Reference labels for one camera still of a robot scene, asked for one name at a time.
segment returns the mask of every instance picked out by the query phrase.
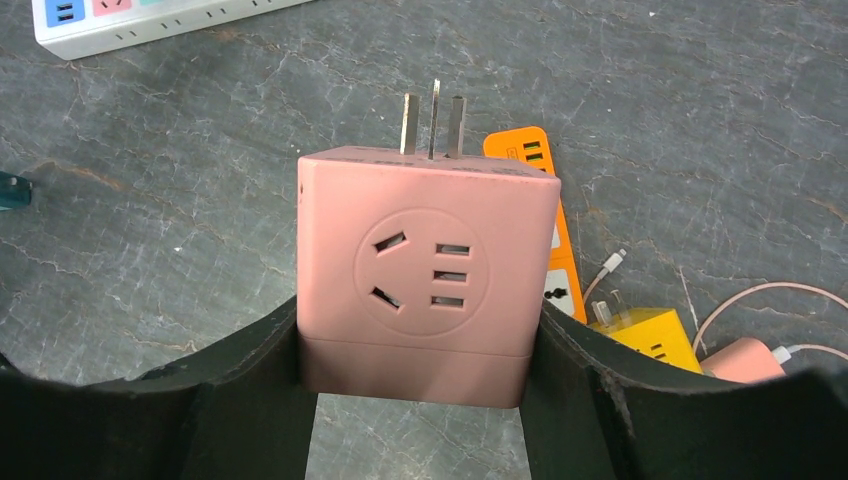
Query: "pink cable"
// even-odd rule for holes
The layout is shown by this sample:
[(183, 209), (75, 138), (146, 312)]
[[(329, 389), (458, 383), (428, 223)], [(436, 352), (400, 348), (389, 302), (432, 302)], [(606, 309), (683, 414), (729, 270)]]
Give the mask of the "pink cable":
[(824, 290), (822, 288), (813, 287), (811, 285), (805, 285), (803, 283), (795, 283), (795, 282), (763, 283), (761, 285), (756, 285), (756, 286), (753, 286), (751, 288), (742, 290), (741, 292), (737, 293), (736, 295), (728, 298), (724, 303), (719, 305), (718, 308), (713, 310), (713, 313), (711, 313), (710, 316), (707, 317), (706, 320), (704, 320), (704, 323), (701, 324), (701, 328), (698, 329), (698, 333), (695, 334), (695, 340), (692, 341), (692, 349), (696, 350), (698, 348), (698, 344), (700, 343), (701, 348), (704, 349), (704, 353), (707, 352), (707, 346), (704, 344), (704, 341), (702, 340), (703, 337), (704, 337), (704, 332), (713, 323), (713, 320), (715, 320), (716, 317), (721, 315), (721, 312), (725, 311), (727, 309), (727, 307), (733, 305), (740, 298), (746, 297), (746, 296), (748, 296), (752, 293), (759, 292), (760, 290), (766, 290), (766, 289), (769, 289), (769, 288), (778, 288), (778, 287), (794, 288), (796, 290), (805, 290), (807, 292), (818, 293), (819, 295), (824, 295), (825, 297), (827, 297), (827, 298), (833, 300), (834, 302), (842, 305), (843, 307), (845, 307), (846, 310), (848, 310), (848, 302), (846, 302), (843, 298), (837, 297), (835, 294), (830, 293), (827, 290)]
[(789, 353), (795, 353), (798, 350), (818, 350), (820, 352), (832, 353), (837, 357), (842, 357), (843, 360), (848, 361), (848, 354), (840, 352), (835, 348), (825, 347), (824, 345), (816, 345), (814, 343), (802, 343), (800, 345), (793, 345), (791, 347), (787, 347), (786, 350), (788, 350)]

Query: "white cable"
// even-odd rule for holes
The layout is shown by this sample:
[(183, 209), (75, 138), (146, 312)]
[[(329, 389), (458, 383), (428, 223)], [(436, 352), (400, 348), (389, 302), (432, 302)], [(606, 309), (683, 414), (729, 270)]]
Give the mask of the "white cable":
[(701, 348), (703, 348), (704, 353), (706, 353), (707, 346), (704, 344), (704, 341), (703, 341), (704, 332), (707, 331), (707, 328), (709, 328), (709, 326), (713, 323), (713, 320), (715, 320), (716, 317), (721, 315), (721, 312), (725, 311), (727, 309), (727, 307), (733, 305), (740, 298), (746, 297), (746, 296), (748, 296), (752, 293), (759, 292), (760, 290), (766, 290), (766, 289), (769, 289), (769, 288), (778, 288), (778, 287), (794, 288), (796, 290), (804, 290), (804, 291), (807, 291), (807, 292), (818, 293), (819, 295), (824, 295), (825, 297), (833, 300), (834, 302), (838, 303), (839, 305), (842, 305), (843, 307), (845, 307), (846, 310), (848, 310), (848, 302), (846, 302), (845, 299), (840, 298), (840, 297), (836, 296), (835, 294), (830, 293), (827, 290), (822, 289), (822, 288), (813, 287), (811, 285), (805, 285), (803, 283), (795, 283), (795, 282), (763, 283), (763, 284), (756, 285), (756, 286), (753, 286), (751, 288), (747, 288), (745, 290), (742, 290), (741, 292), (737, 293), (736, 295), (725, 300), (724, 303), (722, 303), (721, 305), (718, 306), (718, 308), (713, 310), (713, 313), (711, 313), (710, 316), (707, 317), (706, 320), (704, 320), (704, 323), (701, 324), (701, 328), (698, 329), (698, 333), (695, 334), (695, 340), (692, 341), (692, 349), (696, 350), (698, 348), (698, 344), (701, 344)]
[(598, 284), (601, 283), (601, 280), (603, 280), (604, 277), (614, 272), (615, 269), (618, 268), (619, 265), (621, 265), (621, 262), (624, 261), (624, 257), (626, 255), (627, 251), (622, 248), (617, 252), (613, 252), (613, 254), (609, 256), (607, 261), (604, 262), (604, 266), (601, 268), (601, 271), (598, 272), (597, 275), (595, 275), (595, 279), (592, 280), (592, 283), (590, 283), (589, 286), (586, 287), (586, 291), (583, 292), (584, 304), (589, 302), (589, 295), (592, 293), (592, 290), (594, 290), (595, 287), (597, 287)]
[(786, 347), (786, 351), (789, 353), (795, 353), (800, 350), (818, 350), (820, 352), (827, 352), (832, 355), (836, 355), (837, 357), (841, 357), (843, 360), (848, 361), (848, 354), (845, 352), (840, 352), (835, 348), (825, 347), (824, 345), (815, 345), (812, 343), (802, 343), (800, 345), (792, 345), (791, 347)]

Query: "orange power strip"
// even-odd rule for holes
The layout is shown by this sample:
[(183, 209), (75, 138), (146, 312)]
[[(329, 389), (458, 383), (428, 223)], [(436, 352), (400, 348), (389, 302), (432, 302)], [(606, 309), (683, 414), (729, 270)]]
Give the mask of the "orange power strip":
[[(493, 133), (483, 142), (483, 155), (511, 158), (556, 175), (548, 135), (539, 127)], [(551, 260), (548, 264), (544, 296), (563, 312), (584, 324), (587, 323), (562, 200), (557, 209), (556, 226), (551, 240)]]

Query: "cable connector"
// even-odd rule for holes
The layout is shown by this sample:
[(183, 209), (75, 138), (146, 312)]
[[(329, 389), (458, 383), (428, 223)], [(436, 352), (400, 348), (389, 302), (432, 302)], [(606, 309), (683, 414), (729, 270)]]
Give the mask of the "cable connector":
[(771, 351), (771, 354), (774, 355), (774, 359), (777, 360), (777, 363), (783, 365), (790, 358), (792, 358), (792, 353), (788, 348), (784, 346), (780, 346)]
[(590, 283), (589, 286), (586, 288), (586, 291), (583, 292), (583, 303), (587, 303), (589, 301), (589, 294), (592, 293), (592, 290), (594, 290), (599, 283), (601, 283), (601, 280), (603, 280), (604, 277), (606, 277), (610, 273), (614, 272), (615, 269), (618, 268), (619, 265), (621, 265), (621, 262), (624, 261), (625, 255), (627, 255), (627, 250), (623, 248), (617, 252), (613, 252), (613, 254), (610, 255), (607, 261), (604, 262), (604, 266), (601, 268), (601, 271), (598, 272), (597, 275), (595, 275), (595, 279), (592, 280), (592, 283)]
[(612, 325), (612, 312), (610, 312), (607, 302), (592, 302), (592, 310), (595, 312), (598, 323), (605, 327)]
[(606, 270), (606, 273), (604, 273), (601, 278), (607, 276), (607, 274), (614, 272), (615, 269), (618, 268), (619, 265), (621, 265), (621, 262), (624, 261), (624, 257), (626, 255), (627, 251), (623, 248), (617, 252), (613, 252), (613, 254), (610, 255), (610, 258), (608, 258), (607, 261), (604, 262), (604, 268), (601, 270), (601, 272), (604, 272), (604, 270)]

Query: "white power strip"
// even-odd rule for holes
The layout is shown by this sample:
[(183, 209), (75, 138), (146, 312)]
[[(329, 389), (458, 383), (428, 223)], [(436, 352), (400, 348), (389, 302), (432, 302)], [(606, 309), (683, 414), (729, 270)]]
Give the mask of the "white power strip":
[(308, 1), (32, 0), (32, 16), (36, 41), (73, 60)]

